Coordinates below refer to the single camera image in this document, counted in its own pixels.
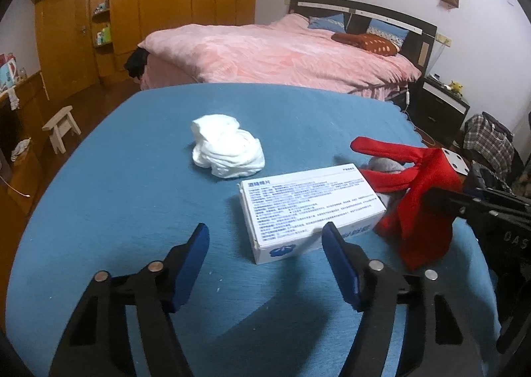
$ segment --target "black headboard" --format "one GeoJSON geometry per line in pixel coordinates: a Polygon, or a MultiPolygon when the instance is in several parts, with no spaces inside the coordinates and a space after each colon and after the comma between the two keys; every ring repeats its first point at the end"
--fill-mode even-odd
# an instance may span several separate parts
{"type": "Polygon", "coordinates": [[[422,76],[426,73],[437,33],[437,27],[433,24],[394,10],[351,0],[291,0],[289,13],[298,13],[307,18],[343,13],[345,29],[350,34],[365,33],[372,18],[407,28],[410,32],[400,54],[415,64],[422,76]]]}

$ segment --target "metal bolt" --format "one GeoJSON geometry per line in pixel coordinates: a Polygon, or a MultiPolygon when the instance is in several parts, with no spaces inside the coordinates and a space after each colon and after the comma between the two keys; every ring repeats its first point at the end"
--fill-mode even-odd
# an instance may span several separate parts
{"type": "Polygon", "coordinates": [[[439,274],[437,274],[433,269],[428,269],[426,270],[426,272],[424,273],[424,275],[426,276],[426,278],[428,280],[431,280],[431,281],[435,281],[437,278],[439,278],[439,274]]]}
{"type": "Polygon", "coordinates": [[[164,264],[160,261],[155,261],[155,262],[151,262],[149,265],[148,265],[148,269],[152,272],[152,273],[157,273],[158,271],[161,271],[163,270],[163,267],[164,267],[164,264]]]}
{"type": "Polygon", "coordinates": [[[374,271],[381,271],[383,269],[383,263],[379,260],[371,260],[368,263],[368,267],[374,271]]]}
{"type": "Polygon", "coordinates": [[[104,282],[107,278],[109,278],[109,273],[107,271],[99,271],[94,275],[94,279],[97,282],[104,282]]]}

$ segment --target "wooden stool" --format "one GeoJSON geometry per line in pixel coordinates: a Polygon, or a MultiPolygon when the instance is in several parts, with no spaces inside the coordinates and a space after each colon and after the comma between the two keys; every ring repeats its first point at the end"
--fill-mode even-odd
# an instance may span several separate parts
{"type": "Polygon", "coordinates": [[[71,110],[72,106],[65,106],[50,118],[50,121],[42,126],[42,129],[45,132],[51,130],[50,142],[51,146],[54,148],[55,154],[59,151],[62,154],[65,154],[66,148],[63,144],[63,136],[65,136],[68,130],[72,130],[72,132],[76,134],[81,134],[81,130],[70,113],[71,110]]]}

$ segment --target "orange patterned cushion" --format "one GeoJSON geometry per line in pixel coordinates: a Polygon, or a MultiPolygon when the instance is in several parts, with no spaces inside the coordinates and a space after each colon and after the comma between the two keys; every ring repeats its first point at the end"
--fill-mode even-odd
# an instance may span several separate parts
{"type": "Polygon", "coordinates": [[[347,34],[347,33],[334,33],[332,40],[338,41],[345,45],[352,45],[356,48],[368,50],[375,54],[383,56],[396,55],[398,53],[397,46],[383,37],[376,34],[347,34]]]}

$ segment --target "red glove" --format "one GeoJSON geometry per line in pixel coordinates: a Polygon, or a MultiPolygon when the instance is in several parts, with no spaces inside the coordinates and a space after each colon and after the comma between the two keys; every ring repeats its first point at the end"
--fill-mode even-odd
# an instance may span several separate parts
{"type": "Polygon", "coordinates": [[[398,174],[361,169],[371,187],[379,193],[410,190],[390,214],[385,215],[376,232],[401,238],[400,257],[410,271],[443,257],[452,241],[455,217],[434,213],[421,204],[421,196],[431,187],[460,192],[461,182],[440,148],[416,148],[359,137],[350,144],[352,151],[386,157],[415,166],[398,174]]]}

